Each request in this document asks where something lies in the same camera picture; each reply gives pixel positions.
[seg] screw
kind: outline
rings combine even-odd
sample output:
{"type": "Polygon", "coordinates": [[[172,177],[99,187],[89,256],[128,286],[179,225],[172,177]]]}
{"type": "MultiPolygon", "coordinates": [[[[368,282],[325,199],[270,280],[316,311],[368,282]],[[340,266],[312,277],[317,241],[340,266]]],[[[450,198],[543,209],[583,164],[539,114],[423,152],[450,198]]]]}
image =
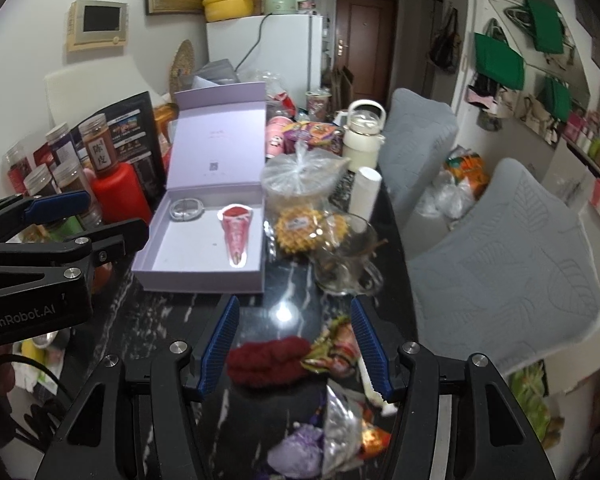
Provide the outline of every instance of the screw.
{"type": "Polygon", "coordinates": [[[489,364],[489,360],[486,355],[482,354],[474,354],[471,356],[471,361],[474,365],[479,366],[480,368],[484,368],[489,364]]]}
{"type": "Polygon", "coordinates": [[[171,343],[169,350],[172,354],[182,354],[187,349],[187,344],[184,341],[176,341],[171,343]]]}
{"type": "Polygon", "coordinates": [[[417,354],[420,351],[420,345],[413,341],[409,341],[402,345],[402,350],[407,352],[407,354],[417,354]]]}
{"type": "Polygon", "coordinates": [[[118,356],[115,354],[109,354],[105,355],[102,361],[104,362],[104,365],[107,368],[113,368],[115,365],[118,364],[118,361],[120,361],[120,359],[118,359],[118,356]]]}
{"type": "Polygon", "coordinates": [[[80,271],[80,269],[78,269],[78,267],[71,267],[71,269],[67,269],[64,272],[64,276],[66,278],[68,278],[69,280],[72,280],[72,279],[77,278],[78,276],[80,276],[81,273],[82,272],[80,271]]]}

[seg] green bag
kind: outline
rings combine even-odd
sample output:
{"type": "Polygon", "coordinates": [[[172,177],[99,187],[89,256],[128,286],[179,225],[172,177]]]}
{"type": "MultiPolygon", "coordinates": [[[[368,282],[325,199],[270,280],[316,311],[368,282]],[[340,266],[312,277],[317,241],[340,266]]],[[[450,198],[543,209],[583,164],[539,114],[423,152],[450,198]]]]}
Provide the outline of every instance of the green bag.
{"type": "Polygon", "coordinates": [[[571,112],[571,94],[569,89],[560,81],[547,76],[544,80],[544,89],[540,92],[538,100],[553,117],[563,123],[567,122],[571,112]]]}
{"type": "Polygon", "coordinates": [[[505,88],[522,90],[525,85],[525,61],[503,41],[474,33],[475,69],[505,88]]]}
{"type": "Polygon", "coordinates": [[[526,8],[534,24],[534,46],[538,52],[563,54],[564,31],[558,12],[541,0],[526,0],[526,8]]]}

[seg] woven fan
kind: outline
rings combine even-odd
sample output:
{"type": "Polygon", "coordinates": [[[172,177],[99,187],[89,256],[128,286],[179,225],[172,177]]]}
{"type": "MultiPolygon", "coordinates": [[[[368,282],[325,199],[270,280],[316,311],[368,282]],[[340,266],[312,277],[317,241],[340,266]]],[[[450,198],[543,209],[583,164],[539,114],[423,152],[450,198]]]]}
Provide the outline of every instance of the woven fan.
{"type": "Polygon", "coordinates": [[[193,45],[189,40],[185,40],[180,45],[176,57],[173,59],[171,70],[169,71],[169,93],[171,99],[176,92],[184,89],[180,81],[180,76],[191,75],[193,72],[194,54],[193,45]]]}

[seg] box lid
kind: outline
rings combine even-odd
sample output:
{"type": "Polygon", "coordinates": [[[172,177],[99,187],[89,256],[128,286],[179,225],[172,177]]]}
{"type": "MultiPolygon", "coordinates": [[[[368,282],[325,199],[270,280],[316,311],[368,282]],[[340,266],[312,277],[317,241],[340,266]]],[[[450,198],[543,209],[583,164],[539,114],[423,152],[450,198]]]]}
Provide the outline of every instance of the box lid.
{"type": "Polygon", "coordinates": [[[265,163],[266,85],[178,92],[180,117],[167,189],[260,182],[265,163]]]}

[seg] blue gripper pad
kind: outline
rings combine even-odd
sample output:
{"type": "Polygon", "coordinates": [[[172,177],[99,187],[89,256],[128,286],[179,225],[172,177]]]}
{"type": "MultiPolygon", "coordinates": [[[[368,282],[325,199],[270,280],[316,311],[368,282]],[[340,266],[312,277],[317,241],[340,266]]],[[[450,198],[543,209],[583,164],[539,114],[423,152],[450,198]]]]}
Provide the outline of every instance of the blue gripper pad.
{"type": "Polygon", "coordinates": [[[351,301],[351,326],[374,390],[391,402],[389,399],[394,396],[394,388],[389,379],[389,359],[358,298],[351,301]]]}
{"type": "Polygon", "coordinates": [[[91,195],[86,191],[74,191],[36,199],[24,213],[27,225],[49,224],[84,213],[91,205],[91,195]]]}
{"type": "Polygon", "coordinates": [[[231,344],[234,342],[239,322],[240,303],[235,296],[232,296],[224,308],[224,312],[216,324],[213,335],[209,339],[209,344],[202,356],[198,391],[203,397],[212,393],[218,385],[224,367],[224,360],[231,349],[231,344]]]}

